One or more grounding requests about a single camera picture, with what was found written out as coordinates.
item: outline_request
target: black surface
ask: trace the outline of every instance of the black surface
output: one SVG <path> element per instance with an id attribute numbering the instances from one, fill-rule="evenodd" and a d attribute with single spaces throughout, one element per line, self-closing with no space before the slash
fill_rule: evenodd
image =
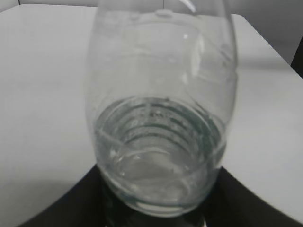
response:
<path id="1" fill-rule="evenodd" d="M 294 55 L 292 68 L 303 78 L 303 37 Z"/>
<path id="2" fill-rule="evenodd" d="M 114 199 L 108 203 L 112 198 L 110 194 L 102 199 L 102 189 L 108 190 L 102 186 L 99 171 L 94 166 L 66 195 L 20 227 L 104 227 L 103 204 L 111 204 L 116 209 L 111 212 L 116 222 L 124 220 L 127 226 L 149 226 L 142 225 L 142 215 L 134 216 L 136 211 L 123 207 L 125 205 L 120 201 Z M 225 169 L 221 170 L 207 200 L 185 218 L 199 224 L 203 221 L 202 215 L 208 227 L 303 227 L 252 194 Z M 174 227 L 172 222 L 166 223 L 167 227 Z"/>

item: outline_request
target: water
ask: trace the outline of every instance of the water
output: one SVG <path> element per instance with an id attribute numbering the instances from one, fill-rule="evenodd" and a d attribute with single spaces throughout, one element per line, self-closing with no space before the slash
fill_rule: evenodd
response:
<path id="1" fill-rule="evenodd" d="M 215 181 L 224 148 L 210 116 L 178 100 L 132 97 L 95 123 L 98 166 L 128 206 L 158 217 L 194 209 Z"/>
<path id="2" fill-rule="evenodd" d="M 103 211 L 107 227 L 206 227 L 203 214 L 207 202 L 193 211 L 172 218 L 153 217 L 126 206 L 108 186 L 102 184 Z"/>

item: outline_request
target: white table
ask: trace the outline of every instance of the white table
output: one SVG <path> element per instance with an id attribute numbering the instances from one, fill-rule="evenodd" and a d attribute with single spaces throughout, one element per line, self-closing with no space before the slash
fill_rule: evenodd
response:
<path id="1" fill-rule="evenodd" d="M 0 13 L 0 226 L 59 199 L 94 165 L 82 80 L 96 8 Z M 241 16 L 239 90 L 224 166 L 303 223 L 303 81 Z"/>

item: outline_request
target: white wall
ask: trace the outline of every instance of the white wall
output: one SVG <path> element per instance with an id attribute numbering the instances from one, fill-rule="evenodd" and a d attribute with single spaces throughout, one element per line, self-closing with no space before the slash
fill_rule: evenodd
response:
<path id="1" fill-rule="evenodd" d="M 232 13 L 244 16 L 290 64 L 303 34 L 303 0 L 228 0 Z M 96 6 L 98 0 L 21 0 Z"/>
<path id="2" fill-rule="evenodd" d="M 0 0 L 0 12 L 18 5 L 18 0 Z"/>

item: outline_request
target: clear plastic bottle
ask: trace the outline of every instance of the clear plastic bottle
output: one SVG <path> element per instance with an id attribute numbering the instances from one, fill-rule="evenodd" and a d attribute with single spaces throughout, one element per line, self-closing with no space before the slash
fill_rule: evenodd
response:
<path id="1" fill-rule="evenodd" d="M 101 174 L 129 207 L 194 209 L 221 167 L 236 94 L 222 0 L 102 0 L 89 47 L 86 113 Z"/>

